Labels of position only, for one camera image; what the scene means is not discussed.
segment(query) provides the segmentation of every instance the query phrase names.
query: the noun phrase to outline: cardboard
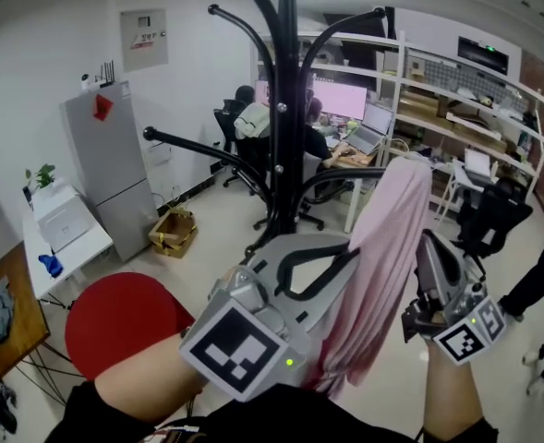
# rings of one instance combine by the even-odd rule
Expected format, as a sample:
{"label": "cardboard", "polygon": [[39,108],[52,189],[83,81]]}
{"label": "cardboard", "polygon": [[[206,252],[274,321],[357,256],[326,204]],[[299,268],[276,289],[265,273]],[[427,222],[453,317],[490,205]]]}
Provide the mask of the cardboard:
{"label": "cardboard", "polygon": [[198,234],[193,213],[183,209],[170,209],[154,225],[149,239],[155,252],[181,259]]}

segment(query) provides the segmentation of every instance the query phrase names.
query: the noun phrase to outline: pink screen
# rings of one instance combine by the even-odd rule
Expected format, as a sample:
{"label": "pink screen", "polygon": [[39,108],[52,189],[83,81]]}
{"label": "pink screen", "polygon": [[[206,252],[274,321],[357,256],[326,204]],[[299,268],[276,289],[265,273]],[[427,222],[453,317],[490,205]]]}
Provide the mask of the pink screen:
{"label": "pink screen", "polygon": [[[366,110],[367,90],[334,82],[319,82],[315,80],[312,86],[315,97],[323,104],[323,111],[362,120]],[[258,80],[255,86],[255,100],[268,101],[268,83]]]}

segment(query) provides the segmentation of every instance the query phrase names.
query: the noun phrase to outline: pink towel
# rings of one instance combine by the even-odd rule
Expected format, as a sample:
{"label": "pink towel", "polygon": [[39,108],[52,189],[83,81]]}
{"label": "pink towel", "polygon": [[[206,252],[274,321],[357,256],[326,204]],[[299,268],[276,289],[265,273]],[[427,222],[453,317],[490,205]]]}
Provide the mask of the pink towel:
{"label": "pink towel", "polygon": [[360,248],[360,263],[340,300],[313,336],[324,339],[306,385],[336,398],[345,378],[358,386],[395,318],[416,249],[426,227],[431,170],[424,162],[393,160],[362,211],[350,250]]}

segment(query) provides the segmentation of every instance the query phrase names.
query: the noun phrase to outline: red chair seat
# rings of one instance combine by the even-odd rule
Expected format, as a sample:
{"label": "red chair seat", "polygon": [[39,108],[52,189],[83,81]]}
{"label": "red chair seat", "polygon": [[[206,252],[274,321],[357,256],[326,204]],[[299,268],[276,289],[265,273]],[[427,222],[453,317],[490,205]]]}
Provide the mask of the red chair seat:
{"label": "red chair seat", "polygon": [[66,321],[66,349],[80,374],[92,380],[193,321],[158,281],[123,272],[98,280],[80,295]]}

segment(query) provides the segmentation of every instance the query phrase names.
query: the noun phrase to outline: red magnet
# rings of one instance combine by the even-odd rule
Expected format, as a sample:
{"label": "red magnet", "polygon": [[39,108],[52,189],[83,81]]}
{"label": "red magnet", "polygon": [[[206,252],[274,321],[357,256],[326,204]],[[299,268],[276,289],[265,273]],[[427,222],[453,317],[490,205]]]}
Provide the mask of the red magnet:
{"label": "red magnet", "polygon": [[93,116],[98,120],[104,121],[112,110],[114,103],[102,95],[95,97],[95,106],[93,107]]}

